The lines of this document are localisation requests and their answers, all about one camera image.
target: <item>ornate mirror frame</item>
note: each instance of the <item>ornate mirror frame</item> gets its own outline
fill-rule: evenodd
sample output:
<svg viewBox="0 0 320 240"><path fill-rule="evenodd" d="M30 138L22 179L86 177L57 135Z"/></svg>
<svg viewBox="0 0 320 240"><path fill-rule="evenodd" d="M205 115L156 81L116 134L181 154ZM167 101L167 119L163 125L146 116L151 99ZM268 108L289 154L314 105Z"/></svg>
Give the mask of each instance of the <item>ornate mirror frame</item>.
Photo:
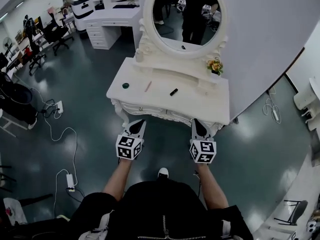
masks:
<svg viewBox="0 0 320 240"><path fill-rule="evenodd" d="M152 41L156 47L158 47L161 51L166 53L171 57L175 57L177 59L197 59L201 57L205 57L208 54L211 54L215 50L219 50L223 42L227 41L226 31L227 31L227 23L228 23L228 15L227 8L224 0L218 0L220 9L221 9L221 22L218 31L215 36L209 41L207 44L203 45L199 50L193 51L181 51L176 50L167 44L165 44L161 37L159 36L154 20L153 20L153 7L155 0L145 0L144 8L143 8L143 21L140 22L142 28L144 26L145 31L149 37L149 40Z"/></svg>

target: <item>oval mirror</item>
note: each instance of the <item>oval mirror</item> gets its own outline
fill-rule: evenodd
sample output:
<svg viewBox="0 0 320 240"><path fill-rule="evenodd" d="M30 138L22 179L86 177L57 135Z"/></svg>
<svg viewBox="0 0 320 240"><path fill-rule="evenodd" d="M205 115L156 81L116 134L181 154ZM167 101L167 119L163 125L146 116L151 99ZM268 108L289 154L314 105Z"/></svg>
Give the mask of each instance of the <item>oval mirror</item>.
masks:
<svg viewBox="0 0 320 240"><path fill-rule="evenodd" d="M208 44L222 20L218 0L155 0L152 14L160 39L188 52Z"/></svg>

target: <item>zipper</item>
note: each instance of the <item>zipper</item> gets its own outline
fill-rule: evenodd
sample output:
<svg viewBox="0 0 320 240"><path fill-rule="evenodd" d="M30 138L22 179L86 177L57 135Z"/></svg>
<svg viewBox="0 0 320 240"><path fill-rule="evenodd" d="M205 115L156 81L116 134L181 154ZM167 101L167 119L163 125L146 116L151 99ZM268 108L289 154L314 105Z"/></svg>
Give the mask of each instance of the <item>zipper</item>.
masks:
<svg viewBox="0 0 320 240"><path fill-rule="evenodd" d="M166 227L166 216L162 216L162 222L163 222L163 232L164 232L164 238L163 237L152 237L152 236L138 236L138 239L150 239L150 240L197 240L197 239L205 239L205 236L197 236L197 237L188 237L188 238L171 238L169 236L169 230L167 230Z"/></svg>

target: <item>white cable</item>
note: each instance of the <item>white cable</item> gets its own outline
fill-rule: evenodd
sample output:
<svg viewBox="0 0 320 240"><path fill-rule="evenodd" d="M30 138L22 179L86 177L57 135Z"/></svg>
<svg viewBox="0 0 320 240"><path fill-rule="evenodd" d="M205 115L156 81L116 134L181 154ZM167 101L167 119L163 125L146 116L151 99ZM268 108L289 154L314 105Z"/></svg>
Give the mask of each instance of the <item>white cable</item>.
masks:
<svg viewBox="0 0 320 240"><path fill-rule="evenodd" d="M47 104L46 102L44 102L44 99L42 98L42 95L41 95L40 91L38 91L36 88L31 88L31 90L35 90L35 91L37 91L37 92L39 93L42 103L44 103L44 104L47 105L47 107L45 108L45 110L47 110L48 108L50 108L50 107L52 107L52 106L55 106L55 107L56 107L56 111L54 112L54 116L53 116L54 119L59 119L59 118L61 117L62 113L60 114L59 117L56 117L56 113L57 113L57 111L58 111L58 105L57 105L57 103ZM74 176L75 176L75 184L74 184L74 186L76 186L76 185L78 184L77 170L76 170L76 164L75 164L76 153L77 153L77 148L78 148L78 135L77 135L77 132L76 132L74 129L72 129L71 127L67 127L67 128L65 128L65 129L63 130L60 138L58 138L58 139L53 139L53 137L52 137L52 127L51 127L50 123L48 123L46 117L43 117L43 118L44 118L45 122L46 122L46 123L49 125L49 127L50 127L50 137L51 137L51 140L53 140L54 142L60 141L61 138L62 138L62 136L64 135L65 131L68 130L68 129L72 130L72 131L75 133L75 149L74 149L72 164L73 164ZM66 171L66 172L69 174L69 172L68 172L66 169L62 169L61 171L59 171L59 172L57 173L57 175L56 175L56 177L55 177L55 199L54 199L54 205L53 205L53 214L55 214L55 211L56 211L57 189L58 189L58 183L57 183L58 174L61 173L62 171Z"/></svg>
<svg viewBox="0 0 320 240"><path fill-rule="evenodd" d="M66 171L67 174L69 174L69 172L66 169L62 169L61 171L59 171L56 176L55 176L55 195L54 195L54 204L53 204L53 216L56 216L56 202L57 202L57 191L58 191L58 175L59 173Z"/></svg>
<svg viewBox="0 0 320 240"><path fill-rule="evenodd" d="M262 108L262 113L267 116L269 114L268 108L271 108L272 111L272 119L277 123L281 124L281 113L279 107L274 103L274 101L271 98L271 95L277 94L276 88L273 87L274 93L269 92L269 97L265 101L265 105Z"/></svg>

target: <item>shoe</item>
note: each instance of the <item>shoe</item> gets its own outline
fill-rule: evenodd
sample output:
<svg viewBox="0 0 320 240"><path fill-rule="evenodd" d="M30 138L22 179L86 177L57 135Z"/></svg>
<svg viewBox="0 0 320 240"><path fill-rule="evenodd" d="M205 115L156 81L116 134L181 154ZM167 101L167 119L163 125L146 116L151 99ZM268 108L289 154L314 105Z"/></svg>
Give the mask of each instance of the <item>shoe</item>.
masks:
<svg viewBox="0 0 320 240"><path fill-rule="evenodd" d="M28 129L32 130L32 128L35 127L37 122L38 122L38 119L36 118L33 124L29 124Z"/></svg>
<svg viewBox="0 0 320 240"><path fill-rule="evenodd" d="M167 178L169 179L169 171L167 168L161 168L158 172L158 178Z"/></svg>
<svg viewBox="0 0 320 240"><path fill-rule="evenodd" d="M165 22L163 20L154 20L153 22L154 22L154 24L159 24L159 25L165 24Z"/></svg>

